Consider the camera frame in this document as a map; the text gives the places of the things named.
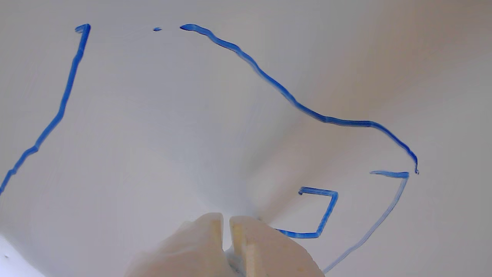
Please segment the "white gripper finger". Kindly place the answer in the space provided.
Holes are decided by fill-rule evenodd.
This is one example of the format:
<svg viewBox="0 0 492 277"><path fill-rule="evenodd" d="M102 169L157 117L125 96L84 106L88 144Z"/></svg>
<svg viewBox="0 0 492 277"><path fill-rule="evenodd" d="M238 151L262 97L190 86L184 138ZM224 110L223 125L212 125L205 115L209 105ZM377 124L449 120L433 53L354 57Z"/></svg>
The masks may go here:
<svg viewBox="0 0 492 277"><path fill-rule="evenodd" d="M156 249L139 254L126 277L233 277L223 250L223 215L183 223Z"/></svg>
<svg viewBox="0 0 492 277"><path fill-rule="evenodd" d="M229 219L229 261L246 277L323 277L312 256L280 231L250 216Z"/></svg>

